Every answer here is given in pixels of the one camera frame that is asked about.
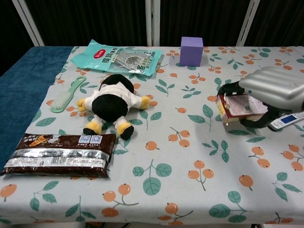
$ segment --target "stuffed toy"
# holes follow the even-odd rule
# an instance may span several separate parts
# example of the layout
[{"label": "stuffed toy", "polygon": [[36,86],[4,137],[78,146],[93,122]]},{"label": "stuffed toy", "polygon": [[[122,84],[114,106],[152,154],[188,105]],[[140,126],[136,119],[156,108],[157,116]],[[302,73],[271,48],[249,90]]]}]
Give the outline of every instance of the stuffed toy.
[{"label": "stuffed toy", "polygon": [[125,116],[131,107],[146,109],[150,102],[147,96],[136,96],[133,84],[123,75],[111,75],[94,90],[93,95],[77,101],[78,110],[92,111],[94,117],[83,129],[84,134],[101,135],[105,122],[113,123],[118,135],[127,140],[134,127],[126,121]]}]

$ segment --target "green comb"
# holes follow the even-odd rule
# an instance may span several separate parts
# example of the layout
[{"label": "green comb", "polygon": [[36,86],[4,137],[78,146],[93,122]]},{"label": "green comb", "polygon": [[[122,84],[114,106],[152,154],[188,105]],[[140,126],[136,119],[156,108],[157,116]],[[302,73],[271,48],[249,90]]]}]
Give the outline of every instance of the green comb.
[{"label": "green comb", "polygon": [[72,83],[72,86],[69,90],[64,91],[57,95],[55,100],[52,103],[51,111],[54,113],[60,113],[65,110],[67,105],[70,103],[74,96],[76,89],[86,80],[85,76],[79,76]]}]

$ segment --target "white pole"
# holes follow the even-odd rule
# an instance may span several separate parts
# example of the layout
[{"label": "white pole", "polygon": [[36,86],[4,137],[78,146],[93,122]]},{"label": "white pole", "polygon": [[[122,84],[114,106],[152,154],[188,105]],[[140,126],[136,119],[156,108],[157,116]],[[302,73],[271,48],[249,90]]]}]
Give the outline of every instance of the white pole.
[{"label": "white pole", "polygon": [[247,9],[247,13],[244,18],[243,26],[239,33],[238,39],[237,39],[236,46],[244,46],[259,3],[260,3],[260,0],[250,0],[249,6]]},{"label": "white pole", "polygon": [[12,0],[34,46],[44,46],[36,24],[24,0]]},{"label": "white pole", "polygon": [[160,45],[161,0],[153,0],[153,46]]},{"label": "white pole", "polygon": [[152,46],[152,28],[151,28],[151,0],[145,0],[146,6],[146,32],[147,32],[147,46]]}]

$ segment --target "purple block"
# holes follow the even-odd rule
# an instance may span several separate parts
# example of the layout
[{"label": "purple block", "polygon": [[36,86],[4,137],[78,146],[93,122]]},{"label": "purple block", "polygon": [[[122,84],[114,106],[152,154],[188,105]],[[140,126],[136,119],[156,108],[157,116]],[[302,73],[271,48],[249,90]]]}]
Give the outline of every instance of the purple block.
[{"label": "purple block", "polygon": [[199,67],[203,54],[203,38],[182,37],[180,45],[180,65]]}]

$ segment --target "floral tablecloth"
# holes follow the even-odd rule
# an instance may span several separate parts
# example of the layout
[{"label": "floral tablecloth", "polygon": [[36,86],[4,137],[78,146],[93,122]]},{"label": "floral tablecloth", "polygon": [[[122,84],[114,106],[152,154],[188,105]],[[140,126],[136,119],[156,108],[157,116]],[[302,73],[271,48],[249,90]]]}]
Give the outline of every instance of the floral tablecloth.
[{"label": "floral tablecloth", "polygon": [[[74,47],[27,133],[82,134],[92,114],[76,101],[109,76],[71,63],[84,49]],[[4,175],[0,222],[304,224],[304,123],[226,131],[215,105],[221,85],[266,66],[304,76],[304,48],[205,47],[201,67],[180,66],[178,47],[159,49],[157,73],[125,75],[151,102],[127,115],[135,132],[118,139],[110,178]],[[54,98],[80,75],[86,81],[66,110],[52,113]],[[115,129],[107,124],[103,133]]]}]

